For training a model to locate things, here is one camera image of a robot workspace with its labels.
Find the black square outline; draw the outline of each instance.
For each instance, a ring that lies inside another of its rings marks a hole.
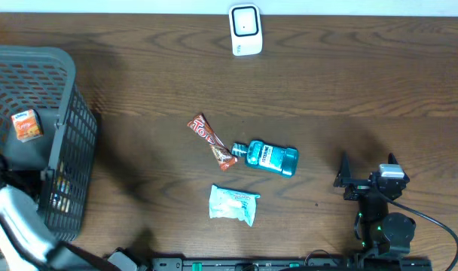
[[[234,19],[234,11],[238,10],[238,9],[247,9],[247,8],[252,8],[254,10],[254,19],[256,21],[256,32],[254,34],[238,35],[237,32],[236,32],[236,20]],[[237,37],[247,37],[247,36],[250,36],[250,35],[257,35],[259,33],[258,12],[256,11],[256,9],[254,7],[247,6],[247,7],[234,8],[231,11],[231,16],[232,16],[232,29],[234,31],[235,36],[237,36]]]

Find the basket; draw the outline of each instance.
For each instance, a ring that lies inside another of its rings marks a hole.
[[[28,109],[38,113],[44,135],[22,143],[11,115]],[[38,214],[64,241],[81,229],[96,131],[66,52],[0,46],[0,153],[14,171],[40,172]]]

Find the white and blue package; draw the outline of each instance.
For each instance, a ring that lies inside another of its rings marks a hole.
[[[261,195],[258,194],[244,193],[213,185],[209,198],[209,217],[238,218],[252,227],[256,215],[256,199],[260,197]]]

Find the wooden table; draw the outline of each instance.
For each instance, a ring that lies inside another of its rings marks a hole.
[[[69,52],[81,92],[102,115],[76,245],[102,255],[135,243],[145,253],[187,257],[360,249],[357,204],[332,187],[342,150],[361,177],[394,152],[411,177],[398,201],[458,233],[458,19],[262,24],[263,52],[236,58],[227,16],[0,14],[0,44]],[[186,127],[199,112],[226,145],[260,138],[295,146],[297,175],[243,163],[221,172]],[[212,184],[261,194],[254,227],[209,219]],[[453,239],[411,217],[411,255],[444,269]]]

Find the bottle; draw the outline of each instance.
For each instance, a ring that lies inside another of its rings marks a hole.
[[[299,153],[294,148],[280,148],[253,140],[249,146],[234,143],[231,153],[246,157],[246,165],[255,169],[264,169],[290,178],[296,173]]]

